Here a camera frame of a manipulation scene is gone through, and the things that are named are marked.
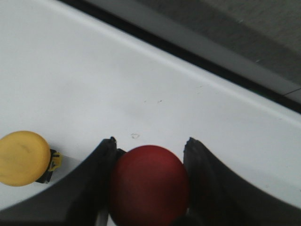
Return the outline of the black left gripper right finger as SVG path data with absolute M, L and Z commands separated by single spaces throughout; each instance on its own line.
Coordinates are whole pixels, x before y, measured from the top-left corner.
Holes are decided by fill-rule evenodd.
M 203 226 L 299 226 L 301 209 L 252 185 L 200 141 L 189 138 L 183 164 L 190 180 L 188 215 Z

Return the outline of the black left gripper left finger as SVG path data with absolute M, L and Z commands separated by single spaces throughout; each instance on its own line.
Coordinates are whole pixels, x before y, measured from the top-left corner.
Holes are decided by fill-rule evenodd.
M 43 192 L 0 212 L 2 226 L 105 226 L 108 183 L 117 159 L 114 137 L 104 139 L 71 173 Z

